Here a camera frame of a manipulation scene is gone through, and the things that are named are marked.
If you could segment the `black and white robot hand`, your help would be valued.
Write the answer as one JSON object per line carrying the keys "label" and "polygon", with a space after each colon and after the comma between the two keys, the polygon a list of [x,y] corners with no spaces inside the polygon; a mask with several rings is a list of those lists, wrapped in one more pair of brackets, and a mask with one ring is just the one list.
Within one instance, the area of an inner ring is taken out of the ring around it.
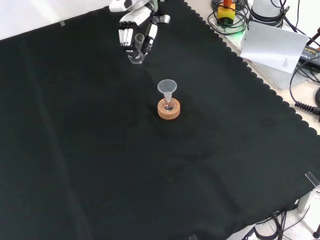
{"label": "black and white robot hand", "polygon": [[124,15],[118,24],[120,47],[134,64],[141,64],[152,49],[159,24],[168,24],[171,17],[158,13],[159,2],[147,0],[145,4]]}

